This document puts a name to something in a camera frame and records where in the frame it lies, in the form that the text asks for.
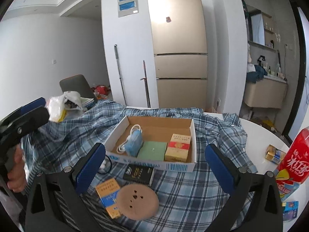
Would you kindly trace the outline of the person's left hand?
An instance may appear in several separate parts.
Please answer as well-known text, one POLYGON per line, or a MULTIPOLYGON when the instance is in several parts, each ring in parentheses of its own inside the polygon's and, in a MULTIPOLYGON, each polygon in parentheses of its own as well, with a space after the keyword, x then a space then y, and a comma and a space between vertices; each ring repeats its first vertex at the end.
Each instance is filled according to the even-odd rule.
POLYGON ((24 170, 25 163, 23 161, 23 151, 20 147, 20 144, 18 144, 15 148, 16 149, 14 153, 14 166, 7 175, 8 176, 7 186, 13 192, 20 193, 25 189, 27 180, 24 170))

